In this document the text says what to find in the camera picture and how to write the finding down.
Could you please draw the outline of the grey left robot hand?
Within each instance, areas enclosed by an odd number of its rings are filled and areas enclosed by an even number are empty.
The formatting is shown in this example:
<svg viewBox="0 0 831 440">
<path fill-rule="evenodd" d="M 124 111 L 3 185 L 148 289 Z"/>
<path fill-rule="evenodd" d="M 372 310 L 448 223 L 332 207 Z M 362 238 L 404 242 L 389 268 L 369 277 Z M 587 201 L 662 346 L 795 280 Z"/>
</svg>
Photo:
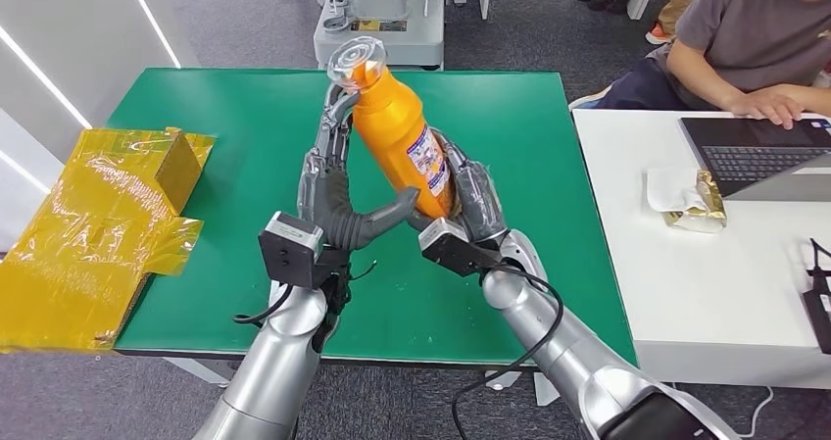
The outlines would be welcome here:
<svg viewBox="0 0 831 440">
<path fill-rule="evenodd" d="M 359 100 L 330 84 L 324 98 L 314 146 L 307 152 L 298 188 L 298 212 L 323 231 L 325 242 L 355 251 L 405 221 L 416 207 L 419 190 L 406 187 L 396 199 L 367 214 L 354 210 L 349 193 L 347 160 L 352 133 L 350 110 Z"/>
</svg>

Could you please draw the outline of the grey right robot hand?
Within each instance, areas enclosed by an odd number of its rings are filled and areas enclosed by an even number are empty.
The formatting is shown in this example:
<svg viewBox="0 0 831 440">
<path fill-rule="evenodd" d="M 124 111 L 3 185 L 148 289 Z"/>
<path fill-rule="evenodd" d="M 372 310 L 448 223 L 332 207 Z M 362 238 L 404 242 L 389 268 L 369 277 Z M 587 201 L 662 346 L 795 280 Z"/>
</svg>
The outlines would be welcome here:
<svg viewBox="0 0 831 440">
<path fill-rule="evenodd" d="M 430 128 L 446 156 L 450 168 L 452 204 L 448 219 L 461 226 L 470 242 L 490 246 L 508 232 L 503 207 L 493 179 L 482 163 L 437 128 Z"/>
</svg>

